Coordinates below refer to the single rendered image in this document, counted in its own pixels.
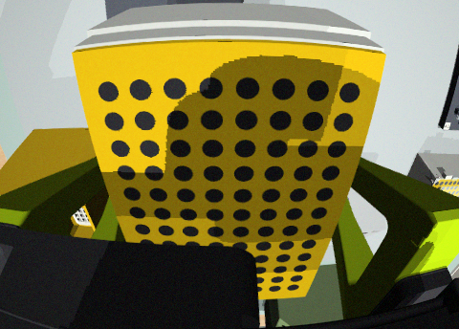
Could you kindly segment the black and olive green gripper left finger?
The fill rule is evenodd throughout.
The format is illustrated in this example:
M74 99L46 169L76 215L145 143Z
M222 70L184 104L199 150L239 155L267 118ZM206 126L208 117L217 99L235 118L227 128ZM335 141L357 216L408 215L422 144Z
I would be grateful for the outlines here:
M105 187L94 157L0 195L0 222L72 236L70 218ZM110 197L91 239L124 242Z

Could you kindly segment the black rectangular plate nest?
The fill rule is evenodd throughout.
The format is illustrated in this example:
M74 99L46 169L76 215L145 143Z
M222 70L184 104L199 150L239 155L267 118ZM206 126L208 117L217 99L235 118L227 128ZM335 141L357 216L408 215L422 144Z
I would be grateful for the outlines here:
M443 130L459 130L459 121L456 119L457 115L459 116L459 50L439 126Z

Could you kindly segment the yellow open-top bin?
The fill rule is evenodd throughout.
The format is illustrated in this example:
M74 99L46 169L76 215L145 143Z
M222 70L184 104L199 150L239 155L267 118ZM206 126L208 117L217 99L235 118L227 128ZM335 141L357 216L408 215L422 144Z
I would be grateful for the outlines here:
M34 129L0 169L0 195L96 157L89 128ZM70 218L74 237L91 238L109 194L105 187L83 206L91 226Z

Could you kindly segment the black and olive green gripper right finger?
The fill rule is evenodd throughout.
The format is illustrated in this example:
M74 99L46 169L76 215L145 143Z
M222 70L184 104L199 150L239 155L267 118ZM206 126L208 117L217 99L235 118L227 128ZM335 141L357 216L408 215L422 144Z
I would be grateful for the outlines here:
M459 253L459 197L362 157L351 188L388 229L373 256L347 197L332 236L343 319L368 316L399 280Z

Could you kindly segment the grey push-button box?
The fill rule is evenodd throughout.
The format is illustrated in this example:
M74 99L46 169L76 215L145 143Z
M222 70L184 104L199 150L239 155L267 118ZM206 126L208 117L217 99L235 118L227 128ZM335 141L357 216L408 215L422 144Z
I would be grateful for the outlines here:
M364 237L386 230L385 217L353 188L350 187L347 197Z

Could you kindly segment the pale grey bench mat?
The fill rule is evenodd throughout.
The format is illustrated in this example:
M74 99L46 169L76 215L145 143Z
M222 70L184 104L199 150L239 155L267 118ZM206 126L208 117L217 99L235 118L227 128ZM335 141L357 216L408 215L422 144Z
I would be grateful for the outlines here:
M384 48L380 90L361 153L408 175L417 153L459 155L440 119L459 50L459 0L243 0L326 9ZM72 52L107 20L105 0L0 0L0 53L26 138L88 128Z

